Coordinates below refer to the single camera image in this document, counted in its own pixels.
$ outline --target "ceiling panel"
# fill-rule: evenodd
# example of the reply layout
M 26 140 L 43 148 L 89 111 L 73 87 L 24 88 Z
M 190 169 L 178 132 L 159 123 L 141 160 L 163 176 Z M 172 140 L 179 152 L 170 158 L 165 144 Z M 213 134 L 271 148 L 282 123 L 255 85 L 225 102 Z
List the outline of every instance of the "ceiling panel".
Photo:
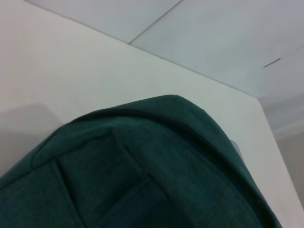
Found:
M 304 47 L 261 69 L 259 97 L 276 139 L 288 137 L 304 121 Z
M 252 72 L 304 44 L 299 0 L 184 0 L 132 45 L 255 96 Z
M 27 0 L 129 43 L 179 0 Z

